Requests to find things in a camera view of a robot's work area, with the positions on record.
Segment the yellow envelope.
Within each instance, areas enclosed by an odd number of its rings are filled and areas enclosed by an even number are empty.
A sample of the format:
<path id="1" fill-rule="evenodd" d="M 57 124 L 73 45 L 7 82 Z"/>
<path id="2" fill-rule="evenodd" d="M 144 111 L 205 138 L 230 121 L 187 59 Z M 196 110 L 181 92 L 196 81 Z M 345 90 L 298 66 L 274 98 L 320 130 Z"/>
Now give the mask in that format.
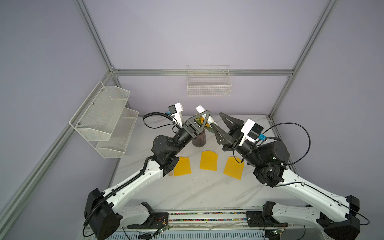
<path id="1" fill-rule="evenodd" d="M 245 163 L 242 163 L 240 159 L 229 157 L 227 159 L 223 174 L 231 178 L 241 180 L 243 175 Z"/>
<path id="2" fill-rule="evenodd" d="M 190 159 L 187 157 L 180 157 L 179 162 L 174 168 L 174 176 L 184 176 L 192 173 Z"/>
<path id="3" fill-rule="evenodd" d="M 200 169 L 207 171 L 217 171 L 218 154 L 213 151 L 204 151 L 201 155 Z"/>

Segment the white glue stick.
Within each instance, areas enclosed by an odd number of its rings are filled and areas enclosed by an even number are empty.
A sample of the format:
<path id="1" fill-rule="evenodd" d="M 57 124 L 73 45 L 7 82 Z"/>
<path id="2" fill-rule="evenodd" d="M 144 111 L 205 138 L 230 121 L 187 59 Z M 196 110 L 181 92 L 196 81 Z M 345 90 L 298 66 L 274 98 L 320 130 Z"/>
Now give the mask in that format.
<path id="1" fill-rule="evenodd" d="M 196 107 L 196 110 L 198 111 L 199 114 L 203 113 L 205 111 L 205 108 L 201 105 L 197 106 Z M 207 124 L 210 125 L 212 123 L 216 123 L 215 120 L 213 119 L 213 117 L 211 115 L 207 115 L 207 114 L 204 114 L 202 115 L 202 117 L 204 118 L 204 120 L 207 120 Z"/>

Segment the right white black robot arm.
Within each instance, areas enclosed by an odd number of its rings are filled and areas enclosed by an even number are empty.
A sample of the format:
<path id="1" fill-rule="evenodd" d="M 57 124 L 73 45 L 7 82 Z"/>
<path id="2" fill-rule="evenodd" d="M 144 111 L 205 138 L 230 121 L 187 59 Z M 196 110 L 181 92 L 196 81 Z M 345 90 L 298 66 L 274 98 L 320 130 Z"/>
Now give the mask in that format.
<path id="1" fill-rule="evenodd" d="M 225 152 L 237 152 L 242 160 L 254 167 L 253 174 L 267 187 L 283 190 L 308 204 L 291 207 L 276 202 L 266 202 L 262 219 L 266 224 L 298 224 L 323 231 L 334 240 L 354 240 L 361 231 L 357 214 L 360 201 L 354 196 L 338 196 L 328 192 L 295 174 L 288 162 L 290 153 L 280 138 L 268 137 L 262 126 L 248 119 L 246 122 L 220 113 L 228 127 L 226 132 L 213 118 L 209 126 L 218 144 Z"/>

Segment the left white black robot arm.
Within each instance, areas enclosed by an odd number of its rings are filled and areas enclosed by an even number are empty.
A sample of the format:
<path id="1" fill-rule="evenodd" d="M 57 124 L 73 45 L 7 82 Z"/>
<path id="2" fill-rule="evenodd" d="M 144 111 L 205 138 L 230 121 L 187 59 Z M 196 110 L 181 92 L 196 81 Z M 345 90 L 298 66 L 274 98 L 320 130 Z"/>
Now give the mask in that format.
<path id="1" fill-rule="evenodd" d="M 173 137 L 159 135 L 153 140 L 152 156 L 145 159 L 141 170 L 119 184 L 104 191 L 94 189 L 87 198 L 83 226 L 90 227 L 92 237 L 105 240 L 119 229 L 123 222 L 131 220 L 133 224 L 143 224 L 147 219 L 139 220 L 139 214 L 122 214 L 126 203 L 141 189 L 166 176 L 179 162 L 178 153 L 203 130 L 210 117 L 206 110 L 187 119 Z"/>

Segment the sunflower bouquet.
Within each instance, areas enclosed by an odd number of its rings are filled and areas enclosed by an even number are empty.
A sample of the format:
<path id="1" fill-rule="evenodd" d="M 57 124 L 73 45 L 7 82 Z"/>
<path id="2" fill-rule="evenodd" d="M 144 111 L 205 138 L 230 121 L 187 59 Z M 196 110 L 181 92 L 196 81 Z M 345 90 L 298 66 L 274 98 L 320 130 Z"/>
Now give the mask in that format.
<path id="1" fill-rule="evenodd" d="M 203 123 L 205 121 L 205 119 L 203 117 L 199 117 L 199 118 L 195 118 L 195 121 L 197 122 L 197 124 L 199 126 L 203 126 Z M 205 130 L 207 130 L 208 132 L 214 134 L 214 130 L 212 129 L 212 127 L 210 126 L 210 124 L 208 122 L 206 122 L 205 124 Z"/>

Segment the brown ribbed vase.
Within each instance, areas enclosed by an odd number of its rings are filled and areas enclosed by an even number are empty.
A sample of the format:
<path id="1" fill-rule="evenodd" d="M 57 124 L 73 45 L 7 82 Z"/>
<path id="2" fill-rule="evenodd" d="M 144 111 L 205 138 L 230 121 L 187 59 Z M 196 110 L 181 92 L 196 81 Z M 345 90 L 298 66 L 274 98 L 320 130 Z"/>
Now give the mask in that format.
<path id="1" fill-rule="evenodd" d="M 192 144 L 196 148 L 201 148 L 207 143 L 207 136 L 206 136 L 206 130 L 203 130 L 203 132 L 198 135 L 195 139 L 192 139 Z"/>

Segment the white two-tier mesh shelf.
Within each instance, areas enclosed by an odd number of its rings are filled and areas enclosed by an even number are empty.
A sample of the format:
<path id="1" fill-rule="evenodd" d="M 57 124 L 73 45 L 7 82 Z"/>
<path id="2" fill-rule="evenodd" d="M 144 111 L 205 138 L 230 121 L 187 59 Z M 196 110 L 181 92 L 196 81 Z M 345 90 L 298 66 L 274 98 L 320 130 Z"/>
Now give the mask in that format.
<path id="1" fill-rule="evenodd" d="M 104 159 L 122 158 L 139 112 L 128 107 L 130 91 L 98 82 L 69 121 Z"/>

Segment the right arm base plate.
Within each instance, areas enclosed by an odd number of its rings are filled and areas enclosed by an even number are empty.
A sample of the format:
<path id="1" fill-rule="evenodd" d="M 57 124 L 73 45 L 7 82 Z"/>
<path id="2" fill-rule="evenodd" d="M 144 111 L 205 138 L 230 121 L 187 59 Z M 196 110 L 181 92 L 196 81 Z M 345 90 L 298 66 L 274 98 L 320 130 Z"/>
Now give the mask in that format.
<path id="1" fill-rule="evenodd" d="M 246 220 L 249 228 L 288 226 L 287 223 L 280 223 L 270 215 L 264 217 L 262 211 L 247 211 Z"/>

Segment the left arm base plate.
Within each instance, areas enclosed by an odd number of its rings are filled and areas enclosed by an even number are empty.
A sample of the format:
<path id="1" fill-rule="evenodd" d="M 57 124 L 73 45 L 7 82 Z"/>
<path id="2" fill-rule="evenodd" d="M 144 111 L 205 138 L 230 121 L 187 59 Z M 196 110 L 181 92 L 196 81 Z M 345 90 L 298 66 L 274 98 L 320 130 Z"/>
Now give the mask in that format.
<path id="1" fill-rule="evenodd" d="M 160 229 L 165 226 L 169 221 L 169 213 L 160 212 L 153 213 L 147 218 L 147 220 L 141 224 L 127 225 L 127 229 Z"/>

